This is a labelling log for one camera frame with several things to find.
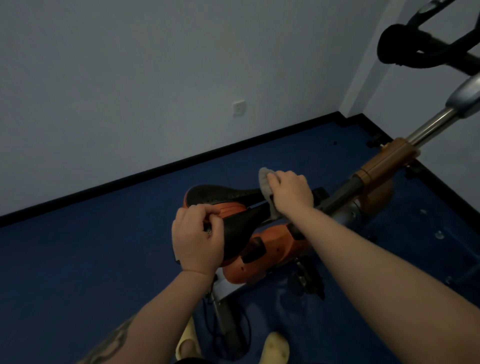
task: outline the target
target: person's left hand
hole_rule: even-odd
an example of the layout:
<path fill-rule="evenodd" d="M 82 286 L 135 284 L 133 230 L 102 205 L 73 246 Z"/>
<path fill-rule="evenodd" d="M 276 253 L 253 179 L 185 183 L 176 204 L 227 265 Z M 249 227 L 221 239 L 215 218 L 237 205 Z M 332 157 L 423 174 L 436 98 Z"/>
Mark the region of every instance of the person's left hand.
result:
<path fill-rule="evenodd" d="M 184 271 L 213 277 L 223 261 L 223 220 L 212 205 L 179 208 L 172 224 L 173 251 Z M 210 220 L 212 235 L 204 231 L 204 220 Z"/>

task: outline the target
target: white power outlet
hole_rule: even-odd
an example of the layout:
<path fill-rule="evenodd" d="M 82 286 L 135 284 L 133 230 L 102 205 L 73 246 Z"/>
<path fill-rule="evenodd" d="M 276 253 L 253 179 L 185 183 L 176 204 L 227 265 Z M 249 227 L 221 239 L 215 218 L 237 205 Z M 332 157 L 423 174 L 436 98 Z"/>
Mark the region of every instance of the white power outlet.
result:
<path fill-rule="evenodd" d="M 247 109 L 247 103 L 245 100 L 239 100 L 232 103 L 233 116 L 242 116 Z"/>

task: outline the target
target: hand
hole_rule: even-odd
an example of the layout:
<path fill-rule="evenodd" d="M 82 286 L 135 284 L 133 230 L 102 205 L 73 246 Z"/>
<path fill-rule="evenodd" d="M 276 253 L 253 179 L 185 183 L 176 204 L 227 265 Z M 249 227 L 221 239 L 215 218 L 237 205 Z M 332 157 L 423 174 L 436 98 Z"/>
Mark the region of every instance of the hand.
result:
<path fill-rule="evenodd" d="M 312 191 L 304 175 L 297 176 L 290 170 L 288 172 L 278 170 L 276 173 L 278 178 L 269 173 L 267 179 L 278 211 L 290 218 L 296 211 L 313 207 Z"/>
<path fill-rule="evenodd" d="M 212 205 L 193 205 L 179 208 L 172 224 L 173 251 L 184 271 L 208 277 L 223 261 L 223 220 L 220 210 Z M 210 220 L 212 235 L 204 231 L 204 220 Z"/>

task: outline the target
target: person's left arm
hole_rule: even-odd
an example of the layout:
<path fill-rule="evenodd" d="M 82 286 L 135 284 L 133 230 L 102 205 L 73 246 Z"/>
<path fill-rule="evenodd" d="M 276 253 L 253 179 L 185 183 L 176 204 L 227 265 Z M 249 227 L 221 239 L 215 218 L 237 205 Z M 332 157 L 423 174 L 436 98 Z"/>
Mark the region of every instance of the person's left arm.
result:
<path fill-rule="evenodd" d="M 182 272 L 134 317 L 114 330 L 79 364 L 163 364 L 171 359 L 190 316 L 223 260 L 223 220 L 210 205 L 181 208 L 172 225 Z M 203 221 L 212 224 L 212 235 Z"/>

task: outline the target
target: person's right arm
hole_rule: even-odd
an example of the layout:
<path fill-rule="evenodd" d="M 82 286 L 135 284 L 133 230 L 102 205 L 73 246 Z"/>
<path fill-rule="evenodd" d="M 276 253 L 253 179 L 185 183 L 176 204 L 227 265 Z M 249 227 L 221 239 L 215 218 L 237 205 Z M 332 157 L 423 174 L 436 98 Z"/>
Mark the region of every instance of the person's right arm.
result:
<path fill-rule="evenodd" d="M 480 309 L 314 209 L 303 176 L 268 175 L 277 209 L 305 235 L 365 321 L 403 363 L 480 363 Z"/>

